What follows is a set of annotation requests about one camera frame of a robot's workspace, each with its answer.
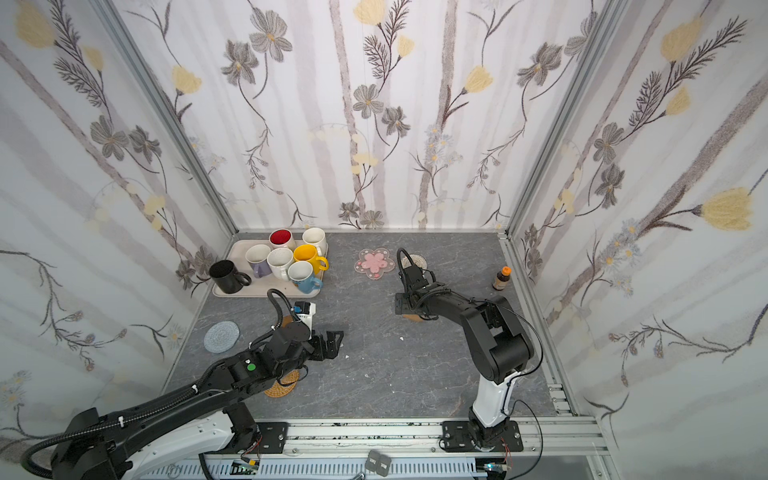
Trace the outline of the black mug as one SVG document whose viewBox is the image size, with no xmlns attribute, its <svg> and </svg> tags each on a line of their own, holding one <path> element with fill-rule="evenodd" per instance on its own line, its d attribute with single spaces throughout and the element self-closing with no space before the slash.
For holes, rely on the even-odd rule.
<svg viewBox="0 0 768 480">
<path fill-rule="evenodd" d="M 237 269 L 231 260 L 220 260 L 213 263 L 208 270 L 209 277 L 226 295 L 232 295 L 252 284 L 251 277 Z"/>
</svg>

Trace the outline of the grey blue round coaster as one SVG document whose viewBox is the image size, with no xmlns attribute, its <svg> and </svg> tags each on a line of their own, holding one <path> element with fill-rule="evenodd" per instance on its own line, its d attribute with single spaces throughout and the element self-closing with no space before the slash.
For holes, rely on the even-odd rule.
<svg viewBox="0 0 768 480">
<path fill-rule="evenodd" d="M 240 337 L 240 329 L 233 321 L 222 321 L 212 325 L 203 338 L 205 350 L 222 354 L 233 348 Z"/>
</svg>

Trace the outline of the white mug back right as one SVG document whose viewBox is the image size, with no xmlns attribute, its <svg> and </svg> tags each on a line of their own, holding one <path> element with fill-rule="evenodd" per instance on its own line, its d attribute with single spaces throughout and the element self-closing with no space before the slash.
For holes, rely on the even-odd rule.
<svg viewBox="0 0 768 480">
<path fill-rule="evenodd" d="M 325 256 L 328 253 L 326 232 L 319 227 L 306 229 L 302 234 L 302 241 L 307 245 L 313 245 L 320 256 Z"/>
</svg>

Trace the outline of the beige plastic tray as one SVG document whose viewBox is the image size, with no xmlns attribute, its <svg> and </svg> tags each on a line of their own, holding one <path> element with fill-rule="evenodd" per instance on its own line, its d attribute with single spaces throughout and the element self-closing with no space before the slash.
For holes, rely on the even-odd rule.
<svg viewBox="0 0 768 480">
<path fill-rule="evenodd" d="M 232 245 L 227 256 L 227 259 L 235 264 L 238 271 L 250 276 L 252 283 L 249 286 L 244 286 L 235 294 L 225 294 L 215 285 L 212 290 L 214 296 L 220 298 L 265 298 L 266 292 L 270 288 L 282 291 L 290 299 L 309 299 L 319 295 L 321 288 L 314 289 L 309 293 L 302 293 L 291 281 L 284 281 L 275 277 L 270 268 L 267 268 L 267 275 L 265 277 L 256 278 L 252 267 L 246 260 L 246 252 L 256 245 L 267 245 L 269 248 L 272 248 L 267 240 L 238 240 Z"/>
</svg>

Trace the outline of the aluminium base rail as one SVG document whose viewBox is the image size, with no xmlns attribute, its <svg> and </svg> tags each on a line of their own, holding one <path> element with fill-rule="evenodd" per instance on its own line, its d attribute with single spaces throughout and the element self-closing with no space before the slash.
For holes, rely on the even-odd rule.
<svg viewBox="0 0 768 480">
<path fill-rule="evenodd" d="M 513 417 L 492 445 L 463 419 L 270 420 L 249 454 L 192 455 L 149 479 L 617 479 L 591 417 Z"/>
</svg>

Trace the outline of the pink cherry blossom coaster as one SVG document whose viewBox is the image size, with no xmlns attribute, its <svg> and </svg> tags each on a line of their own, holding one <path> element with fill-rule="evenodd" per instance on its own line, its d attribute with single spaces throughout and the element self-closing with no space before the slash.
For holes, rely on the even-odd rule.
<svg viewBox="0 0 768 480">
<path fill-rule="evenodd" d="M 357 273 L 366 275 L 370 280 L 379 280 L 394 269 L 395 260 L 386 248 L 361 250 L 354 265 Z"/>
</svg>

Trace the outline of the blue mug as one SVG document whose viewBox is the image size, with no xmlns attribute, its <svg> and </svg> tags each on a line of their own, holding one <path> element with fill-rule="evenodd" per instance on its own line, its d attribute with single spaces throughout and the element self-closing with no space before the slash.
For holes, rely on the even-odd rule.
<svg viewBox="0 0 768 480">
<path fill-rule="evenodd" d="M 308 261 L 296 261 L 288 269 L 290 281 L 305 295 L 313 294 L 323 287 L 323 281 L 314 273 L 314 268 Z"/>
</svg>

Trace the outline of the white braided round coaster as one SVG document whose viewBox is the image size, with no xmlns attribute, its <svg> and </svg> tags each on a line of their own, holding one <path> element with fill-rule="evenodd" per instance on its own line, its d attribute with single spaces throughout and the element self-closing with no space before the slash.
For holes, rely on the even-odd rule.
<svg viewBox="0 0 768 480">
<path fill-rule="evenodd" d="M 407 255 L 402 255 L 400 258 L 400 264 L 403 269 L 411 265 L 416 265 L 419 268 L 424 270 L 428 268 L 428 264 L 425 258 L 418 254 L 413 254 L 410 257 L 408 257 Z"/>
</svg>

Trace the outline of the woven rattan round coaster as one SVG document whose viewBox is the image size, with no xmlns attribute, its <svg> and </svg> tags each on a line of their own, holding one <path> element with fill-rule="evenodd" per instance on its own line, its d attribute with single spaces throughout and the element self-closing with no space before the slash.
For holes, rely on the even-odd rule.
<svg viewBox="0 0 768 480">
<path fill-rule="evenodd" d="M 264 394 L 269 398 L 283 398 L 295 389 L 300 379 L 300 372 L 298 370 L 293 370 L 284 377 L 276 380 L 270 388 L 264 391 Z"/>
</svg>

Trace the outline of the lavender mug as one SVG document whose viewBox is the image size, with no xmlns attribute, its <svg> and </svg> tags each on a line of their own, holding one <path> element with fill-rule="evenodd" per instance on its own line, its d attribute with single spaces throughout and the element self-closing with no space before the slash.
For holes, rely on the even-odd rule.
<svg viewBox="0 0 768 480">
<path fill-rule="evenodd" d="M 254 278 L 265 278 L 272 274 L 271 267 L 268 263 L 268 257 L 271 251 L 272 248 L 268 244 L 256 244 L 246 251 L 245 260 L 251 267 Z"/>
</svg>

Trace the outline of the red interior white mug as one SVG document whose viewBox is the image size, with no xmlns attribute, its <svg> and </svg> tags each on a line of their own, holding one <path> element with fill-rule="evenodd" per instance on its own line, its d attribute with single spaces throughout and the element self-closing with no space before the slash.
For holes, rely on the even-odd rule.
<svg viewBox="0 0 768 480">
<path fill-rule="evenodd" d="M 270 233 L 268 242 L 272 249 L 287 248 L 294 250 L 296 248 L 296 241 L 293 237 L 293 233 L 288 229 L 278 229 Z"/>
</svg>

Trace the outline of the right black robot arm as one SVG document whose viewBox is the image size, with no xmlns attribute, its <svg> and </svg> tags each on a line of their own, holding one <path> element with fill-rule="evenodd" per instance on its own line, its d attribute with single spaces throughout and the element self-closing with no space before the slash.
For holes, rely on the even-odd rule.
<svg viewBox="0 0 768 480">
<path fill-rule="evenodd" d="M 396 265 L 403 291 L 395 296 L 395 313 L 424 322 L 447 319 L 460 326 L 481 376 L 468 420 L 443 423 L 442 449 L 490 451 L 509 443 L 510 400 L 519 379 L 531 373 L 527 366 L 536 355 L 530 339 L 535 329 L 523 326 L 524 319 L 505 297 L 460 294 L 418 266 L 403 248 L 397 250 Z"/>
</svg>

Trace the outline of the yellow mug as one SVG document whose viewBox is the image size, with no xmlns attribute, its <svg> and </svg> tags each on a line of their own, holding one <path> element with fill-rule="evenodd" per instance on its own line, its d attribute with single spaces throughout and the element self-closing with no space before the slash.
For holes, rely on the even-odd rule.
<svg viewBox="0 0 768 480">
<path fill-rule="evenodd" d="M 329 261 L 319 252 L 315 245 L 303 244 L 294 249 L 294 260 L 296 262 L 305 261 L 308 262 L 315 275 L 319 275 L 321 272 L 329 269 Z"/>
</svg>

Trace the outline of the white mug centre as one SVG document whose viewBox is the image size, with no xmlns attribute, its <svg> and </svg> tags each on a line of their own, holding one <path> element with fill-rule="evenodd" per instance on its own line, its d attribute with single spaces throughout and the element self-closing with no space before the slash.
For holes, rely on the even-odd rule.
<svg viewBox="0 0 768 480">
<path fill-rule="evenodd" d="M 294 253 L 286 247 L 275 248 L 268 254 L 267 263 L 275 278 L 281 281 L 289 281 L 288 271 L 294 263 Z"/>
</svg>

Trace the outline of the small brown bottle orange cap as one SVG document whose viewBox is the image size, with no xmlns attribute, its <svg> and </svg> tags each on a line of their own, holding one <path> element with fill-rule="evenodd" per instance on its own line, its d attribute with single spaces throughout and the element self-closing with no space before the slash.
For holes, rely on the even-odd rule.
<svg viewBox="0 0 768 480">
<path fill-rule="evenodd" d="M 497 291 L 503 291 L 507 287 L 511 279 L 511 273 L 512 273 L 512 270 L 510 267 L 508 266 L 502 267 L 496 274 L 496 277 L 492 284 L 492 288 Z"/>
</svg>

